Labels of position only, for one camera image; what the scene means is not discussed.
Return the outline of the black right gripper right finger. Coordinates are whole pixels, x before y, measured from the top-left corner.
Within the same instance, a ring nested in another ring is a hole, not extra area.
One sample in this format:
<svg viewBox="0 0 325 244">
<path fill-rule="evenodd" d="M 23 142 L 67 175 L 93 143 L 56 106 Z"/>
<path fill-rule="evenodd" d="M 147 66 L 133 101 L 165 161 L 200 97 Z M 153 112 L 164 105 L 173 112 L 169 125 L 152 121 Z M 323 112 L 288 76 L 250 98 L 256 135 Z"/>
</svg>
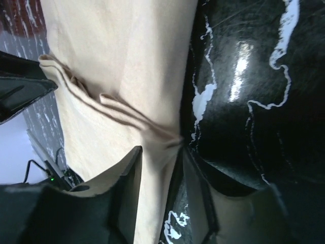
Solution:
<svg viewBox="0 0 325 244">
<path fill-rule="evenodd" d="M 194 243 L 324 243 L 324 185 L 276 182 L 256 190 L 185 148 Z"/>
</svg>

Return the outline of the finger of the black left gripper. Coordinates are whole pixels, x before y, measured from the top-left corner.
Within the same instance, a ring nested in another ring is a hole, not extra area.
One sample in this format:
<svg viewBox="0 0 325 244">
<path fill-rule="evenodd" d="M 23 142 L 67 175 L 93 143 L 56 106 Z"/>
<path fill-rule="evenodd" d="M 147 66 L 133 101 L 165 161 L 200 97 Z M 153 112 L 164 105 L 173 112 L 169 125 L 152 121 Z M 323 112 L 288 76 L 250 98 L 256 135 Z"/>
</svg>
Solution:
<svg viewBox="0 0 325 244">
<path fill-rule="evenodd" d="M 56 89 L 39 62 L 1 51 L 1 124 Z"/>
</svg>

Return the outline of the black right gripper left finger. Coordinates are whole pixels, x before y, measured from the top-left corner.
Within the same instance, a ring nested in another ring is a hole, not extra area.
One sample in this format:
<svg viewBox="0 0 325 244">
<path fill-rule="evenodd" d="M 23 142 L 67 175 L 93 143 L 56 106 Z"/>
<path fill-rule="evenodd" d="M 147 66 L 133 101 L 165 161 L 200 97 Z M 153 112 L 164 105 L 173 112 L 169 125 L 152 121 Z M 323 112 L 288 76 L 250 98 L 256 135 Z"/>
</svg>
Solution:
<svg viewBox="0 0 325 244">
<path fill-rule="evenodd" d="M 133 243 L 142 152 L 69 191 L 1 185 L 1 243 Z"/>
</svg>

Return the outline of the beige t shirt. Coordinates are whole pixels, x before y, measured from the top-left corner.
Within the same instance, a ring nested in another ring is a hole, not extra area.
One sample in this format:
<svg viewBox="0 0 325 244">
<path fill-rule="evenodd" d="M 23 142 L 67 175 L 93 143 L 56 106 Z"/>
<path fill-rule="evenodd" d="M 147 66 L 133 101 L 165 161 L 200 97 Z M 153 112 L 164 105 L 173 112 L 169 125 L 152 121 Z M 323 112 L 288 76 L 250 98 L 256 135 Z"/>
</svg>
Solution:
<svg viewBox="0 0 325 244">
<path fill-rule="evenodd" d="M 68 166 L 87 181 L 143 148 L 135 243 L 159 240 L 197 4 L 41 1 Z"/>
</svg>

